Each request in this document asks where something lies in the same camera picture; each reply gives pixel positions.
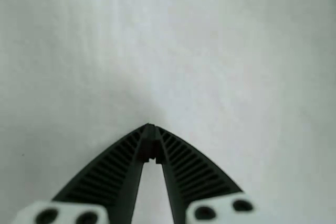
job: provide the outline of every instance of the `screw hole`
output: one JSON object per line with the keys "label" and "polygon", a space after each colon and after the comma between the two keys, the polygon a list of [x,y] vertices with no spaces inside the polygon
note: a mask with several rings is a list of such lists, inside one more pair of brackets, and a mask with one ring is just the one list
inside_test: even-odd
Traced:
{"label": "screw hole", "polygon": [[237,212],[250,212],[253,210],[253,206],[250,202],[246,201],[246,200],[236,200],[233,203],[233,208],[237,211]]}
{"label": "screw hole", "polygon": [[211,220],[216,217],[215,211],[211,207],[198,207],[195,211],[197,220]]}
{"label": "screw hole", "polygon": [[98,216],[94,212],[85,212],[81,214],[77,220],[76,224],[95,224],[97,223]]}
{"label": "screw hole", "polygon": [[56,208],[49,208],[41,213],[38,214],[38,216],[35,219],[36,224],[50,224],[53,223],[53,221],[56,220],[58,215],[58,211]]}

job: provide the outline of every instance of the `white background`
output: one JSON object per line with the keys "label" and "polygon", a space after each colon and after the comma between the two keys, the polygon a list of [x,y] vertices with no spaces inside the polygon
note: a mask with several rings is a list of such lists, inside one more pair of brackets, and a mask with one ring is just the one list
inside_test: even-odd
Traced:
{"label": "white background", "polygon": [[[336,0],[0,0],[0,216],[151,122],[295,223],[336,221]],[[171,224],[159,166],[134,224]]]}

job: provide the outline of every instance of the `white surface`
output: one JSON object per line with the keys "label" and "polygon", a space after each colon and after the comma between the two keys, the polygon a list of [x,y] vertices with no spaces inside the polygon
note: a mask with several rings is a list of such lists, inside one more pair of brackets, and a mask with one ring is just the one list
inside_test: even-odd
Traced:
{"label": "white surface", "polygon": [[36,217],[47,209],[58,211],[53,224],[75,224],[76,220],[87,212],[97,215],[97,224],[109,224],[107,211],[102,206],[50,201],[37,201],[20,210],[12,224],[36,224]]}
{"label": "white surface", "polygon": [[336,0],[0,0],[3,223],[146,122],[334,223],[335,38]]}
{"label": "white surface", "polygon": [[[245,200],[252,204],[252,211],[235,211],[233,203],[237,200]],[[199,220],[195,212],[199,207],[210,207],[216,216],[211,220]],[[197,200],[192,202],[186,213],[186,224],[283,224],[296,223],[295,221],[281,219],[283,216],[273,216],[267,208],[260,208],[246,193],[235,193],[221,197]]]}

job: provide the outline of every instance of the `mounting hole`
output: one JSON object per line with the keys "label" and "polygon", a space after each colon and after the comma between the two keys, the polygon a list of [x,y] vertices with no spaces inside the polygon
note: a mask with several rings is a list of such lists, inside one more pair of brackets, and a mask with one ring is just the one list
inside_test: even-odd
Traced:
{"label": "mounting hole", "polygon": [[85,212],[77,218],[76,224],[95,224],[97,220],[98,220],[98,216],[96,213]]}
{"label": "mounting hole", "polygon": [[253,210],[253,205],[246,200],[239,199],[233,202],[233,208],[237,212],[250,212]]}
{"label": "mounting hole", "polygon": [[48,208],[38,214],[35,219],[36,224],[50,224],[56,220],[58,210],[56,208]]}
{"label": "mounting hole", "polygon": [[195,217],[197,220],[211,220],[216,217],[216,212],[211,207],[201,206],[196,209]]}

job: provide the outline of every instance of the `black plastic part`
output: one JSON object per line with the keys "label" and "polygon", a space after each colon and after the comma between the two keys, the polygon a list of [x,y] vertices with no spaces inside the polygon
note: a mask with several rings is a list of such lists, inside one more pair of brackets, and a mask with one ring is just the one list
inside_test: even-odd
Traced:
{"label": "black plastic part", "polygon": [[253,210],[253,205],[244,199],[240,199],[233,203],[233,208],[237,212],[250,212]]}
{"label": "black plastic part", "polygon": [[175,224],[185,224],[191,202],[241,191],[194,147],[146,124],[95,158],[53,200],[103,205],[110,223],[130,224],[142,167],[149,159],[162,164]]}
{"label": "black plastic part", "polygon": [[195,217],[197,220],[212,220],[216,217],[216,212],[211,207],[198,207],[195,211]]}
{"label": "black plastic part", "polygon": [[36,224],[50,224],[53,223],[58,216],[56,208],[48,208],[41,213],[35,219]]}

